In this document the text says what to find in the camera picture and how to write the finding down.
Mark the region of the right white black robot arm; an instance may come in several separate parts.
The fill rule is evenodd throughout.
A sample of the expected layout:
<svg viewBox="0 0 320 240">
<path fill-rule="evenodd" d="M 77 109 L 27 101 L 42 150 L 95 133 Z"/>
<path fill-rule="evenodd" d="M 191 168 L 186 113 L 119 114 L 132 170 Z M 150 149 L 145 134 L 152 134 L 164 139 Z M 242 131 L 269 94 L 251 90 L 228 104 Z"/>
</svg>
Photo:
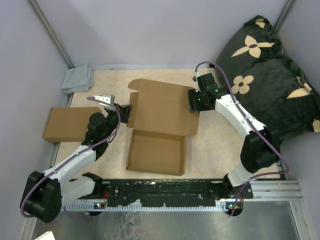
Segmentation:
<svg viewBox="0 0 320 240">
<path fill-rule="evenodd" d="M 227 174 L 222 189 L 226 197 L 234 198 L 240 193 L 240 186 L 251 180 L 256 172 L 278 161 L 278 133 L 269 130 L 245 110 L 228 88 L 218 87 L 212 73 L 200 75 L 196 72 L 193 81 L 197 82 L 198 87 L 187 93 L 189 111 L 215 110 L 228 120 L 243 139 L 240 164 Z"/>
</svg>

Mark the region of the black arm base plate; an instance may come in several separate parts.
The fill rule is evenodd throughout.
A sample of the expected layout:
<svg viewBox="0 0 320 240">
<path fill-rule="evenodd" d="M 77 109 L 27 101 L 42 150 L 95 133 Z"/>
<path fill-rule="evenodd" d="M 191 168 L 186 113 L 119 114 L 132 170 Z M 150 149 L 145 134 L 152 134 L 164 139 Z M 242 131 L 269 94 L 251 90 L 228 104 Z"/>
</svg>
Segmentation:
<svg viewBox="0 0 320 240">
<path fill-rule="evenodd" d="M 104 179 L 81 200 L 106 200 L 109 207 L 139 200 L 143 207 L 214 207 L 221 199 L 252 199 L 250 184 L 232 187 L 226 179 Z"/>
</svg>

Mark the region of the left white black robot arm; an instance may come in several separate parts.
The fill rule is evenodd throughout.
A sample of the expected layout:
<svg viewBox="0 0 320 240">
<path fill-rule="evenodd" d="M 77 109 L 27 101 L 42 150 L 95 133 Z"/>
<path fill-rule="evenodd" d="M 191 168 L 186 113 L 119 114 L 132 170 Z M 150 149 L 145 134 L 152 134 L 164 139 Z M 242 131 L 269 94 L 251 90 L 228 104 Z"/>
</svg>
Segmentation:
<svg viewBox="0 0 320 240">
<path fill-rule="evenodd" d="M 84 140 L 74 153 L 50 169 L 34 171 L 28 176 L 19 206 L 21 215 L 50 223 L 67 204 L 84 196 L 101 197 L 104 192 L 101 177 L 87 172 L 73 178 L 105 153 L 120 124 L 129 122 L 132 108 L 131 104 L 114 103 L 105 107 L 107 115 L 93 113 Z"/>
</svg>

